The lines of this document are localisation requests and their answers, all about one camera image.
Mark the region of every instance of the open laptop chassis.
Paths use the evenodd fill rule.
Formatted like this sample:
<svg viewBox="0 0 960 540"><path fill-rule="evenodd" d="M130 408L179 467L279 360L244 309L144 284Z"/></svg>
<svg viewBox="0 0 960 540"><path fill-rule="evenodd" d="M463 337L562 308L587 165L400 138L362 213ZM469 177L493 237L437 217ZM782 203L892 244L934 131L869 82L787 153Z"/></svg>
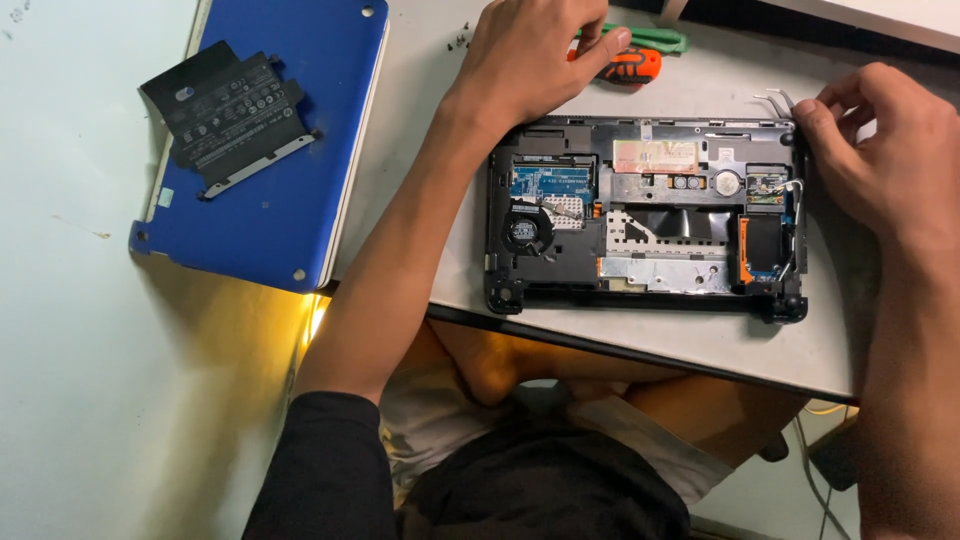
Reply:
<svg viewBox="0 0 960 540"><path fill-rule="evenodd" d="M490 157L485 296L804 319L805 153L780 119L547 116Z"/></svg>

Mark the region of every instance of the orange screwdriver handle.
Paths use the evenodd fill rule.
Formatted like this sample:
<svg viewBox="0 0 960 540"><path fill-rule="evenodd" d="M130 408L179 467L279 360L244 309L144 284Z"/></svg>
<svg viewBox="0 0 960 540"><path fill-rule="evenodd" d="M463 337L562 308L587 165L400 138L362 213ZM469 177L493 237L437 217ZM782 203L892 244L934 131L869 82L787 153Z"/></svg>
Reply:
<svg viewBox="0 0 960 540"><path fill-rule="evenodd" d="M573 50L566 55L569 61L576 57L577 52ZM646 85L660 74L661 63L660 53L657 51L627 47L613 57L596 78L615 85Z"/></svg>

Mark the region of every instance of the blue laptop cover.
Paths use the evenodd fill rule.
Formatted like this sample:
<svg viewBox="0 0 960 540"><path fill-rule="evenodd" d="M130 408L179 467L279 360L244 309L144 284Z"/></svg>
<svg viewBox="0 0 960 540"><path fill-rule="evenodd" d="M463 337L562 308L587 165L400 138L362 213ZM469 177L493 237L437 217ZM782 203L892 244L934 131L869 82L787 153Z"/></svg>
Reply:
<svg viewBox="0 0 960 540"><path fill-rule="evenodd" d="M298 293L324 286L386 30L383 0L214 0L200 48L277 54L280 78L305 94L306 129L323 136L210 201L199 173L168 160L131 249Z"/></svg>

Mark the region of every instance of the black sleeve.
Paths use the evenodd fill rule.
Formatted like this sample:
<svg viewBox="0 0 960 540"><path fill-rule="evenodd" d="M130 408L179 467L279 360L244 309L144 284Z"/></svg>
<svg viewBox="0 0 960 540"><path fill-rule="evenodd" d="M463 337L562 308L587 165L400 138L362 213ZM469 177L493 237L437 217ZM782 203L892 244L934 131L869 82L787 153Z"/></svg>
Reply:
<svg viewBox="0 0 960 540"><path fill-rule="evenodd" d="M297 397L253 505L244 540L396 538L393 486L370 400Z"/></svg>

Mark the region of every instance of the hand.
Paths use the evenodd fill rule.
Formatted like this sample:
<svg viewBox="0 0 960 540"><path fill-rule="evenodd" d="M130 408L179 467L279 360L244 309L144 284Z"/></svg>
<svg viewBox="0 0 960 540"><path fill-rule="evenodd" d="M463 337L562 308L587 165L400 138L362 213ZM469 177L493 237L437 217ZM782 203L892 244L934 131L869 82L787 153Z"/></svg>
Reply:
<svg viewBox="0 0 960 540"><path fill-rule="evenodd" d="M960 118L950 103L872 63L797 104L794 116L833 199L884 249L924 267L960 261ZM857 142L874 118L876 134Z"/></svg>
<svg viewBox="0 0 960 540"><path fill-rule="evenodd" d="M494 0L442 107L466 111L497 137L551 112L630 43L626 28L601 37L606 16L607 0ZM581 29L578 58L566 61Z"/></svg>

